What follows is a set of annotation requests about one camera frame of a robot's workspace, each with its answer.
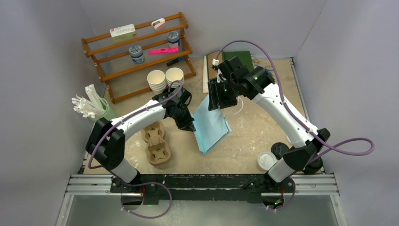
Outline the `light blue paper bag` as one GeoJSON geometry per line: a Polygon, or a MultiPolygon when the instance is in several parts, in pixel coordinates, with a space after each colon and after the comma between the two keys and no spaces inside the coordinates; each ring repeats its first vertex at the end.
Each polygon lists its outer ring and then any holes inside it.
{"type": "Polygon", "coordinates": [[[233,115],[233,113],[224,115],[220,109],[209,111],[209,101],[210,98],[207,95],[196,111],[192,113],[193,124],[196,129],[194,135],[199,151],[203,156],[212,151],[231,132],[227,117],[233,115]]]}

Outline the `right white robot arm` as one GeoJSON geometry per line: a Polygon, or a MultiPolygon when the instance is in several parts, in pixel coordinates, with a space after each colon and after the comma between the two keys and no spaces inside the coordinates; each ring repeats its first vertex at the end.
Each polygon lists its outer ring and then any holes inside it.
{"type": "Polygon", "coordinates": [[[208,110],[235,106],[244,96],[261,106],[283,129],[291,149],[266,173],[265,188],[271,192],[282,187],[283,180],[296,171],[302,171],[312,157],[323,147],[330,133],[307,121],[281,93],[281,88],[270,71],[256,67],[249,71],[237,56],[223,62],[213,59],[212,68],[220,79],[210,79],[208,110]]]}

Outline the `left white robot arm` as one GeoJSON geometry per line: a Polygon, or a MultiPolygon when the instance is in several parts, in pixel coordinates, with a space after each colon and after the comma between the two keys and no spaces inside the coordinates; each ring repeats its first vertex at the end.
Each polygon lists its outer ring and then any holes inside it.
{"type": "Polygon", "coordinates": [[[165,89],[152,97],[138,109],[118,118],[107,120],[104,117],[94,123],[86,144],[90,154],[87,166],[95,169],[93,160],[122,181],[128,192],[140,188],[140,172],[125,159],[125,142],[135,133],[150,124],[172,118],[178,129],[195,132],[194,118],[188,105],[192,94],[185,88],[165,89]]]}

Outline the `brown pulp cup carrier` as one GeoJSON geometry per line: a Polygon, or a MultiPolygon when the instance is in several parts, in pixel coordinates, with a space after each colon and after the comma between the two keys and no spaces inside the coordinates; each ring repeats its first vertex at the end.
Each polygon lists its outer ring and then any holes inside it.
{"type": "Polygon", "coordinates": [[[156,121],[141,130],[148,162],[153,166],[166,164],[171,159],[172,153],[165,140],[165,128],[161,121],[156,121]]]}

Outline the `pink marker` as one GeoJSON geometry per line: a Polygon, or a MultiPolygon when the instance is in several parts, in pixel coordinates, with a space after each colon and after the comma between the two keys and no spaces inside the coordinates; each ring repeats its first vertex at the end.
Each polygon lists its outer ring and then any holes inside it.
{"type": "Polygon", "coordinates": [[[159,55],[159,54],[171,54],[179,52],[179,47],[174,48],[160,48],[160,49],[152,49],[148,51],[149,55],[159,55]]]}

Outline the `left white cup stack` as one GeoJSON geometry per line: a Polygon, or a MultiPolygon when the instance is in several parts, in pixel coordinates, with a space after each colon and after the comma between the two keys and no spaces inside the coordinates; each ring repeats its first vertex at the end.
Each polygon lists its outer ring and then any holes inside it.
{"type": "Polygon", "coordinates": [[[161,70],[153,70],[147,75],[148,84],[155,95],[161,94],[167,87],[165,73],[161,70]]]}

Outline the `right blue white jar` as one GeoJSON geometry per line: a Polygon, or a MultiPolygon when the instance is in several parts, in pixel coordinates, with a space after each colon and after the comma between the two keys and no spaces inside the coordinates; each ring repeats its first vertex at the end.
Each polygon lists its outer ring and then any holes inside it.
{"type": "Polygon", "coordinates": [[[180,35],[178,31],[170,31],[167,33],[167,41],[169,48],[179,48],[180,47],[180,35]]]}

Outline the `wooden shelf rack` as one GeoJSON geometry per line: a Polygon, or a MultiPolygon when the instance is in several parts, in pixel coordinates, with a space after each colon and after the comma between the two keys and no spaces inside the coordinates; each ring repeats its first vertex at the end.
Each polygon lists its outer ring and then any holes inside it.
{"type": "Polygon", "coordinates": [[[152,22],[130,24],[110,29],[109,32],[81,39],[86,57],[93,60],[99,80],[106,84],[113,103],[151,91],[146,88],[115,97],[111,85],[120,77],[134,76],[139,81],[148,71],[168,70],[167,63],[183,58],[190,72],[184,78],[195,76],[189,59],[192,54],[185,30],[189,24],[182,12],[164,18],[165,28],[155,30],[152,22]]]}

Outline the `white cup lid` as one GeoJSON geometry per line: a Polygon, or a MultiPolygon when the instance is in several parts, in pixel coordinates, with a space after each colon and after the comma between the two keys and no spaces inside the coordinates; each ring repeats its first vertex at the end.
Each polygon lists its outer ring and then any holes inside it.
{"type": "Polygon", "coordinates": [[[277,163],[277,158],[271,152],[262,152],[258,155],[257,162],[259,167],[269,171],[277,163]]]}

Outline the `green straw holder cup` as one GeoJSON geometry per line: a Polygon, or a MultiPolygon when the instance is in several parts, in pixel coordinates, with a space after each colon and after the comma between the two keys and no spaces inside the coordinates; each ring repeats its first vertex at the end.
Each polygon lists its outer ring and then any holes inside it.
{"type": "Polygon", "coordinates": [[[114,110],[110,107],[109,103],[104,98],[100,98],[100,101],[102,103],[104,112],[101,115],[95,116],[94,118],[90,118],[91,121],[96,122],[100,118],[105,118],[110,121],[114,118],[118,118],[117,114],[114,112],[114,110]]]}

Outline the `pink white stapler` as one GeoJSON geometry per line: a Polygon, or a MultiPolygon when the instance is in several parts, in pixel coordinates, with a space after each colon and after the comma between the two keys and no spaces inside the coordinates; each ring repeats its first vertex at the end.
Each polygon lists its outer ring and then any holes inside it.
{"type": "Polygon", "coordinates": [[[152,21],[151,26],[154,30],[159,31],[165,27],[166,20],[164,18],[157,19],[152,21]]]}

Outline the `left blue white jar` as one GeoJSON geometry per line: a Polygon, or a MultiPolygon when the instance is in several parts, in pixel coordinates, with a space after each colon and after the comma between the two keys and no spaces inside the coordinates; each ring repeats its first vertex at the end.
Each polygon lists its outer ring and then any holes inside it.
{"type": "Polygon", "coordinates": [[[133,45],[129,48],[129,54],[135,64],[141,64],[145,61],[143,49],[139,45],[133,45]]]}

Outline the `black cup lid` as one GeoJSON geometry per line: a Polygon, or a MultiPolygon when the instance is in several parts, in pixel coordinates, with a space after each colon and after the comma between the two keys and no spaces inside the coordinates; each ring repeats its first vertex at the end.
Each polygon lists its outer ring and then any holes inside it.
{"type": "Polygon", "coordinates": [[[302,172],[304,174],[311,175],[319,172],[322,167],[323,160],[321,158],[318,158],[315,161],[309,163],[302,172]]]}
{"type": "Polygon", "coordinates": [[[271,146],[271,152],[274,154],[277,160],[280,160],[289,150],[290,148],[282,142],[277,142],[271,146]]]}

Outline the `white wrapped straws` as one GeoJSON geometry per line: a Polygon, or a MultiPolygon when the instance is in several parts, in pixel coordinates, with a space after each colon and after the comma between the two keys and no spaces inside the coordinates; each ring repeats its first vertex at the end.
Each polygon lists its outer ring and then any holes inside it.
{"type": "Polygon", "coordinates": [[[72,104],[74,104],[74,111],[82,114],[84,118],[94,119],[105,113],[105,106],[103,105],[102,98],[98,95],[93,84],[85,87],[85,92],[88,97],[72,97],[72,104]]]}

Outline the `white green box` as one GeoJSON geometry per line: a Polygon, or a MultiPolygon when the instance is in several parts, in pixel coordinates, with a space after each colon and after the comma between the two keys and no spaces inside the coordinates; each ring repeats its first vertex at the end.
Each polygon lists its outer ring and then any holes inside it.
{"type": "Polygon", "coordinates": [[[114,43],[126,41],[136,37],[136,29],[134,24],[112,28],[109,31],[114,43]]]}

